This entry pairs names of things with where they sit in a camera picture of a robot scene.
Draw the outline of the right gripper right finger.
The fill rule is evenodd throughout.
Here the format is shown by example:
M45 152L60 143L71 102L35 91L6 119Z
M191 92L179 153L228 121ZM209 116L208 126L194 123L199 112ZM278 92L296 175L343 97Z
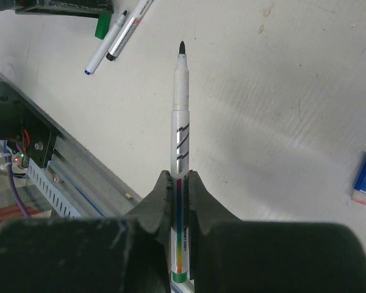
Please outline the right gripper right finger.
M366 292L366 254L337 223L244 221L188 177L196 292Z

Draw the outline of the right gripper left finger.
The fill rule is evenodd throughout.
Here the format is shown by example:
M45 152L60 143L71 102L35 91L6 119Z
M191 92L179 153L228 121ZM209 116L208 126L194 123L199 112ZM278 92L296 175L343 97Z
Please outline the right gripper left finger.
M0 224L0 292L170 292L171 177L118 217Z

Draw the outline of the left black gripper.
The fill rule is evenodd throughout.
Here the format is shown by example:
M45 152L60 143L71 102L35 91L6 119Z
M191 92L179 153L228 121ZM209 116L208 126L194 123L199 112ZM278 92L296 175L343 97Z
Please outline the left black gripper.
M47 0L47 1L0 1L0 11L14 10L17 14L54 15L103 15L113 14L113 1Z

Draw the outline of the white marker green end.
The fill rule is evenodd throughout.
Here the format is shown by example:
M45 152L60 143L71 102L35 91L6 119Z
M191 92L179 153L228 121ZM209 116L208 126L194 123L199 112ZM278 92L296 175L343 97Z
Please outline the white marker green end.
M137 3L133 11L130 13L127 20L125 21L123 28L120 30L117 37L114 39L113 43L109 47L106 54L107 60L114 61L118 57L152 3L153 0L140 0Z

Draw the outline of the dark green pen cap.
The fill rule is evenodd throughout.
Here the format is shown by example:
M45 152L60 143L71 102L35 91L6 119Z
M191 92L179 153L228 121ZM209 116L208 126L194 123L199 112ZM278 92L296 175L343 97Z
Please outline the dark green pen cap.
M94 36L100 40L103 40L107 35L110 26L111 14L103 14L98 17L98 22L95 29Z

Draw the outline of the white pen blue tip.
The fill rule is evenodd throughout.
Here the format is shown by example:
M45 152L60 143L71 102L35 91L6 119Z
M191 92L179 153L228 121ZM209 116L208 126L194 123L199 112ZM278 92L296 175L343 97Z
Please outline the white pen blue tip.
M98 46L95 53L92 55L90 61L85 67L84 73L86 75L91 75L95 72L98 65L102 61L102 59L106 56L107 51L115 38L117 37L118 33L120 32L121 28L123 27L123 24L125 22L125 19L127 17L128 11L125 10L121 16L113 23L112 27L109 29L108 33L102 40L101 44Z

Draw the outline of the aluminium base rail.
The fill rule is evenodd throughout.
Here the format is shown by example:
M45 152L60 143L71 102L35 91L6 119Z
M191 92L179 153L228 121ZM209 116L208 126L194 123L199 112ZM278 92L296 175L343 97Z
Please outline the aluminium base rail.
M3 76L0 81L17 89ZM97 160L80 143L71 137L34 102L23 96L58 130L51 160L42 168L46 176L81 213L77 218L118 217L127 214L140 198L122 180ZM171 279L170 292L193 292L191 281L181 284Z

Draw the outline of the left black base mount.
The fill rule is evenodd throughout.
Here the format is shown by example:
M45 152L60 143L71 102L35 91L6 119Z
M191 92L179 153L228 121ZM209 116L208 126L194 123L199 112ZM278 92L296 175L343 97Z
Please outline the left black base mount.
M24 150L40 168L46 168L52 158L58 130L11 85L0 81L0 101L15 105L20 117L16 119L16 135Z

